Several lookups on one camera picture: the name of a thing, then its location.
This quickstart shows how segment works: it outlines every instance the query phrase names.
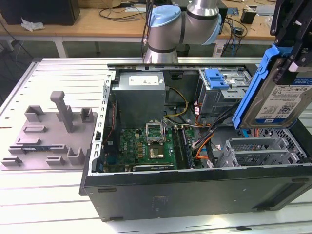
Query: yellow wire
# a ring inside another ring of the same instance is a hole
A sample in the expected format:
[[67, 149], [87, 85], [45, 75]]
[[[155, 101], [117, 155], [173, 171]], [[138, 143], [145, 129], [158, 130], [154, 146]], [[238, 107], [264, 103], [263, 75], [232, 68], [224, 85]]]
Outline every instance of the yellow wire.
[[185, 97], [183, 96], [183, 94], [180, 93], [177, 89], [172, 88], [172, 87], [169, 87], [169, 89], [175, 90], [175, 91], [184, 99], [184, 101], [185, 101], [185, 108], [184, 108], [184, 111], [182, 111], [181, 113], [174, 114], [174, 115], [165, 115], [164, 117], [178, 117], [178, 116], [181, 116], [181, 115], [185, 114], [186, 111], [187, 111], [187, 108], [188, 108], [188, 106], [189, 106], [189, 103], [187, 102], [186, 98], [185, 98]]

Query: white paper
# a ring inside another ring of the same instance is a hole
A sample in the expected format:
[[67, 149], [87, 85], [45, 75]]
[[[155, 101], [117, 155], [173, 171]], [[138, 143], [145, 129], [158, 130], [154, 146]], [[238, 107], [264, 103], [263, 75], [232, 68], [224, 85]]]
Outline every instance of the white paper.
[[21, 26], [25, 29], [27, 29], [28, 31], [33, 31], [33, 30], [39, 30], [39, 29], [44, 29], [43, 23], [32, 23], [32, 22], [28, 22], [26, 20], [24, 20], [23, 18], [21, 18], [22, 24]]
[[158, 76], [130, 76], [129, 85], [159, 85]]

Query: sticker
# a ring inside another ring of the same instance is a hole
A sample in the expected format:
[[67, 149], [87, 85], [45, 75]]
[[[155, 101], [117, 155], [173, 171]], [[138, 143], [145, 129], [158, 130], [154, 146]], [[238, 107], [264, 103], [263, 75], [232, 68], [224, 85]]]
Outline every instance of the sticker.
[[213, 168], [213, 167], [214, 167], [213, 163], [210, 162], [209, 159], [207, 159], [207, 166], [208, 166], [209, 168]]
[[23, 150], [36, 150], [35, 148], [23, 148]]
[[129, 85], [159, 85], [158, 76], [130, 76]]
[[258, 122], [273, 123], [286, 119], [300, 103], [300, 95], [312, 86], [277, 85], [259, 111]]

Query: black box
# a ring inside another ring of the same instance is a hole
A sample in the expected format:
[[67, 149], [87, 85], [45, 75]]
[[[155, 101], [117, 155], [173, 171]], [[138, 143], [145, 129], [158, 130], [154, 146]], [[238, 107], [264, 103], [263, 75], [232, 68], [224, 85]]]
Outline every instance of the black box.
[[[188, 0], [171, 0], [172, 5], [179, 6], [181, 8], [181, 11], [186, 11], [187, 5], [190, 4]], [[223, 29], [223, 24], [224, 20], [226, 17], [226, 14], [228, 12], [228, 7], [221, 1], [219, 0], [216, 4], [216, 6], [219, 8], [219, 13], [221, 15], [222, 21], [221, 21], [221, 28], [219, 34], [222, 33]]]
[[242, 17], [240, 18], [240, 21], [242, 23], [246, 24], [252, 24], [254, 21], [254, 17], [257, 14], [256, 11], [243, 11]]
[[0, 0], [0, 10], [8, 24], [21, 18], [43, 24], [73, 25], [79, 16], [78, 0]]

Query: blue plastic bracket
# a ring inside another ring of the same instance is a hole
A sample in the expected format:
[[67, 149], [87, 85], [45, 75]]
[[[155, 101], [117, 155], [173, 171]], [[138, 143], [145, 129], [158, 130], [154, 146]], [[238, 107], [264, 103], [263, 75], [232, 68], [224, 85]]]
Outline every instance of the blue plastic bracket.
[[276, 45], [273, 44], [271, 48], [266, 50], [260, 63], [260, 66], [257, 72], [255, 73], [245, 96], [240, 102], [238, 109], [236, 110], [232, 118], [235, 128], [239, 127], [243, 119], [244, 113], [247, 111], [246, 108], [248, 104], [253, 101], [253, 96], [255, 92], [258, 90], [261, 80], [265, 80], [268, 77], [269, 74], [268, 66], [271, 59], [276, 55], [287, 56], [291, 53], [292, 49], [293, 49], [292, 47], [277, 47]]
[[228, 89], [230, 86], [225, 82], [224, 76], [218, 69], [205, 69], [205, 77], [211, 89]]

